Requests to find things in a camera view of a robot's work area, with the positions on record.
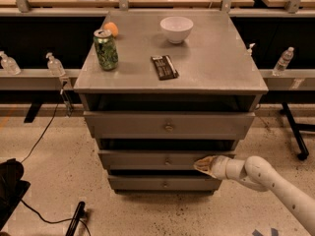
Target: orange fruit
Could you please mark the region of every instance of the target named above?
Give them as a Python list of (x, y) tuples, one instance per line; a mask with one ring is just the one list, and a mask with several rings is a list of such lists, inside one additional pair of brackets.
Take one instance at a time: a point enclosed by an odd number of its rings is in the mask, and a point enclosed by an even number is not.
[(118, 35), (118, 27), (115, 23), (113, 22), (108, 22), (103, 26), (104, 29), (110, 30), (112, 35), (116, 37)]

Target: black cable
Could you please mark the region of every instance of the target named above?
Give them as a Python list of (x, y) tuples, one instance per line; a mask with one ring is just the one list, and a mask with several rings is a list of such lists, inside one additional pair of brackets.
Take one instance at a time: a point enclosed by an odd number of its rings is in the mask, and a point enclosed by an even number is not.
[[(44, 219), (37, 210), (35, 210), (33, 207), (29, 206), (25, 201), (21, 200), (21, 202), (23, 203), (24, 206), (29, 208), (32, 212), (36, 213), (39, 216), (39, 218), (42, 221), (44, 221), (45, 223), (48, 223), (48, 224), (59, 224), (59, 223), (63, 223), (63, 222), (66, 222), (66, 221), (74, 220), (74, 218), (67, 218), (67, 219), (63, 219), (63, 220), (60, 220), (60, 221), (48, 221), (48, 220)], [(91, 236), (91, 232), (90, 232), (89, 227), (87, 226), (87, 224), (84, 221), (82, 221), (81, 219), (78, 219), (78, 220), (86, 227), (89, 235)]]
[(37, 146), (37, 144), (39, 143), (39, 141), (42, 139), (43, 135), (46, 133), (47, 129), (49, 128), (51, 122), (53, 121), (53, 119), (55, 118), (56, 112), (57, 112), (57, 108), (58, 108), (59, 103), (57, 103), (55, 110), (53, 112), (52, 118), (49, 121), (49, 123), (47, 124), (46, 128), (44, 129), (44, 131), (42, 132), (41, 136), (39, 137), (39, 139), (37, 140), (37, 142), (34, 144), (34, 146), (31, 148), (30, 153), (28, 154), (28, 156), (26, 158), (23, 159), (23, 161), (21, 163), (24, 163), (32, 154), (32, 151), (35, 149), (35, 147)]

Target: white robotic arm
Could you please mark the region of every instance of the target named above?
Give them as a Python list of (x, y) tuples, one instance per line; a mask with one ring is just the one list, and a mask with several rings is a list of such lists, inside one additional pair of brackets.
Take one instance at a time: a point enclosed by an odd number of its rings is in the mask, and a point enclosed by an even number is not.
[(246, 160), (208, 156), (194, 164), (195, 169), (214, 178), (232, 179), (260, 192), (270, 190), (311, 234), (315, 235), (315, 201), (286, 181), (273, 166), (259, 156)]

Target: gray cabinet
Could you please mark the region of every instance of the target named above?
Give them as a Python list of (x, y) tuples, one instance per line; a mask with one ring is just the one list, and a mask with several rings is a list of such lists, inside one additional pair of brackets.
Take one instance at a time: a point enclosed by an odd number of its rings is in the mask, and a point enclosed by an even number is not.
[[(172, 15), (195, 24), (179, 45), (168, 43), (158, 29), (159, 21)], [(75, 91), (111, 188), (217, 190), (221, 181), (194, 170), (194, 162), (233, 155), (267, 92), (228, 15), (130, 11), (112, 12), (110, 20), (121, 34), (116, 38), (119, 66), (102, 71), (92, 47)], [(226, 58), (228, 48), (232, 51)], [(151, 62), (157, 54), (170, 56), (179, 78), (158, 80)]]

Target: white bowl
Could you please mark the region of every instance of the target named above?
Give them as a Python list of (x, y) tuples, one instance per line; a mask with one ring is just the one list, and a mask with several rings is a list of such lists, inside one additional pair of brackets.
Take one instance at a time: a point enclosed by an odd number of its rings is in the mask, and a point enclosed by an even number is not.
[(171, 43), (181, 43), (190, 34), (194, 23), (185, 17), (168, 17), (160, 22), (161, 31)]

